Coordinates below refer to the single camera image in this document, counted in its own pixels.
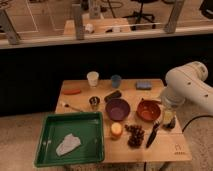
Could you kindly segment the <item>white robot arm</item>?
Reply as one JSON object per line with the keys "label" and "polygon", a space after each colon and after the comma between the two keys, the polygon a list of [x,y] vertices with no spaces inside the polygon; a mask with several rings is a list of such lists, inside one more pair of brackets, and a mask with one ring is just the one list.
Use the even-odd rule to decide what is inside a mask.
{"label": "white robot arm", "polygon": [[213,87],[205,80],[207,67],[199,61],[170,69],[165,75],[166,87],[160,94],[166,109],[176,110],[190,100],[213,114]]}

